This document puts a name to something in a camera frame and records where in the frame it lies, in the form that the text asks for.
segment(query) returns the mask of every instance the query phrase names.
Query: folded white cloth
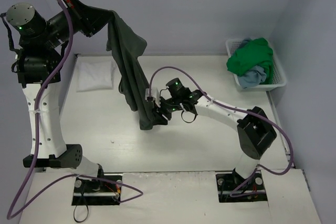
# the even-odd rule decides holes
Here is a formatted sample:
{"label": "folded white cloth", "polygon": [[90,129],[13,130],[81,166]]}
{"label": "folded white cloth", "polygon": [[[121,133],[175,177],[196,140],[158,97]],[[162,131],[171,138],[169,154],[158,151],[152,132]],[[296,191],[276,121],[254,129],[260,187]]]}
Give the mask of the folded white cloth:
{"label": "folded white cloth", "polygon": [[116,68],[113,60],[98,63],[80,62],[78,68],[77,92],[113,89],[113,72]]}

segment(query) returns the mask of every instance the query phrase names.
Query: white table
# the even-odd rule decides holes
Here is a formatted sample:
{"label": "white table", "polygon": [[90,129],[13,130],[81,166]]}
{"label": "white table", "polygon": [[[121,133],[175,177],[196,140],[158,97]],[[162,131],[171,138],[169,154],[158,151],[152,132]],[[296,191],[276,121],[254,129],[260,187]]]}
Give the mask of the white table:
{"label": "white table", "polygon": [[[111,57],[79,57],[77,62],[99,62]],[[196,79],[211,96],[242,108],[263,108],[274,116],[265,92],[239,93],[233,75],[227,71],[226,56],[142,56],[139,62],[147,78],[162,66],[176,66]],[[154,86],[179,77],[186,87],[196,89],[190,80],[175,70],[162,70]],[[83,154],[100,163],[107,172],[176,172],[232,170],[240,158],[238,134],[226,125],[198,117],[192,124],[173,114],[168,126],[151,131],[139,129],[138,113],[132,112],[118,92],[116,71],[113,90],[76,92],[78,71],[75,69],[61,116],[66,143],[78,143]],[[278,136],[261,163],[272,169],[284,169],[287,158]]]}
{"label": "white table", "polygon": [[[78,62],[108,59],[79,57]],[[257,105],[274,120],[265,93],[236,91],[233,77],[226,71],[226,59],[224,56],[148,56],[140,57],[140,63],[148,79],[159,67],[180,67],[213,97],[245,108]],[[118,72],[114,90],[85,93],[76,92],[77,74],[75,70],[61,117],[65,141],[80,143],[84,155],[102,164],[107,172],[138,172],[124,173],[123,182],[144,191],[143,197],[121,206],[90,206],[86,224],[320,224],[301,170],[293,169],[285,176],[262,171],[268,202],[220,204],[212,171],[235,167],[241,150],[234,130],[201,117],[185,124],[177,114],[168,126],[140,131],[137,113],[130,111],[124,96],[118,93]],[[186,87],[194,88],[185,76],[173,70],[159,73],[154,85],[164,88],[175,77]],[[279,137],[261,163],[272,169],[287,166]],[[28,200],[62,175],[62,172],[35,174]],[[63,180],[44,192],[23,212],[20,224],[75,223],[71,206],[74,180]],[[124,188],[122,198],[131,196],[134,192]],[[79,211],[78,219],[83,215],[85,211]]]}

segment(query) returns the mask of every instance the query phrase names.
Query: dark green cloth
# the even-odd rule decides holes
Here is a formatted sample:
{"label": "dark green cloth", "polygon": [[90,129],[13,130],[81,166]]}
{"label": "dark green cloth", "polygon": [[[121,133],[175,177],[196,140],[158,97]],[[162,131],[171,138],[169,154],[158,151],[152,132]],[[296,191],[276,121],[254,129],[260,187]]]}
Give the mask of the dark green cloth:
{"label": "dark green cloth", "polygon": [[112,51],[121,73],[119,92],[125,95],[131,110],[139,112],[140,129],[150,130],[160,122],[152,112],[153,104],[145,100],[149,83],[138,62],[138,57],[143,54],[147,42],[135,34],[116,12],[111,13],[106,50]]}
{"label": "dark green cloth", "polygon": [[245,47],[237,49],[226,63],[227,70],[243,76],[254,66],[261,66],[267,78],[264,83],[271,84],[273,78],[273,50],[264,38],[250,41]]}

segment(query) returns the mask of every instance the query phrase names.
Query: blue-gray towel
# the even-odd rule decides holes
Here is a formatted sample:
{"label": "blue-gray towel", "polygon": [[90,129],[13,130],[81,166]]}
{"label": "blue-gray towel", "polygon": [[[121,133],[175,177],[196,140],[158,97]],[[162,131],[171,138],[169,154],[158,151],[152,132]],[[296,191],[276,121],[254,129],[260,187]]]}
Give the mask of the blue-gray towel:
{"label": "blue-gray towel", "polygon": [[240,86],[245,89],[258,86],[260,83],[264,82],[266,78],[267,75],[264,69],[260,66],[254,66],[243,76],[238,76],[238,82]]}

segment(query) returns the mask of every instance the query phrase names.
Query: table surface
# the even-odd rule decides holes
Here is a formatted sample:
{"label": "table surface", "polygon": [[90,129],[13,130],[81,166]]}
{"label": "table surface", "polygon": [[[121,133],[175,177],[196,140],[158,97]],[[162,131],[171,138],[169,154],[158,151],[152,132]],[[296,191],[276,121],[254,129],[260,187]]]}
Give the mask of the table surface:
{"label": "table surface", "polygon": [[[109,56],[80,56],[79,62],[100,62]],[[189,73],[211,96],[242,108],[263,108],[274,116],[265,92],[238,92],[233,75],[226,68],[227,56],[142,56],[139,62],[150,79],[159,67],[176,66]],[[175,70],[159,72],[153,85],[165,84],[179,77],[186,87],[196,89],[191,81]],[[227,125],[199,116],[192,124],[173,114],[168,126],[155,126],[150,131],[139,129],[138,113],[132,112],[118,91],[118,70],[114,73],[114,89],[77,92],[78,68],[61,115],[66,143],[81,144],[83,154],[100,163],[106,172],[179,172],[232,170],[241,155],[238,134]],[[264,154],[261,163],[271,169],[283,169],[287,158],[278,137]]]}
{"label": "table surface", "polygon": [[[37,173],[28,199],[65,174]],[[123,182],[144,191],[138,199],[120,206],[90,206],[85,224],[129,223],[236,223],[320,224],[301,170],[284,176],[262,172],[268,201],[219,203],[214,172],[129,173]],[[20,224],[72,224],[71,205],[75,178],[65,179],[46,190],[22,214]],[[136,193],[122,188],[122,199]],[[86,208],[78,207],[77,219]]]}

